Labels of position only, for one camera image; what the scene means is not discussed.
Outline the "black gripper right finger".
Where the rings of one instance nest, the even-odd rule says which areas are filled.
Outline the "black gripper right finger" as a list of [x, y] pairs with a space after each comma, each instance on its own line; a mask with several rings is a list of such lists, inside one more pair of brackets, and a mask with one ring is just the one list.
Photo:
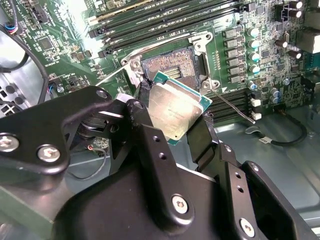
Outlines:
[[204, 117], [186, 137], [196, 171], [215, 180], [214, 221], [223, 240], [318, 239], [265, 171], [253, 161], [239, 163]]

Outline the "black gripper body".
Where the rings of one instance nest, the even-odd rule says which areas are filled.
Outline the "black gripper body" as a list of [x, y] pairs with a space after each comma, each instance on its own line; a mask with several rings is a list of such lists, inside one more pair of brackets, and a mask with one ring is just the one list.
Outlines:
[[56, 240], [222, 240], [220, 182], [177, 167], [132, 164], [73, 196], [53, 227]]

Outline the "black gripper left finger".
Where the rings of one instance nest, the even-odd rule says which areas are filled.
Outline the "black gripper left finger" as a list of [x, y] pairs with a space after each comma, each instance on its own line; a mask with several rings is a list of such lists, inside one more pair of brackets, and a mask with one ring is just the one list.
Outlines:
[[133, 164], [176, 165], [163, 132], [153, 126], [149, 115], [152, 88], [143, 81], [136, 98], [121, 101], [89, 86], [2, 118], [1, 167], [30, 187], [56, 186], [70, 165], [70, 146], [79, 126], [98, 113], [106, 122], [102, 136], [119, 148], [120, 166], [115, 173]]

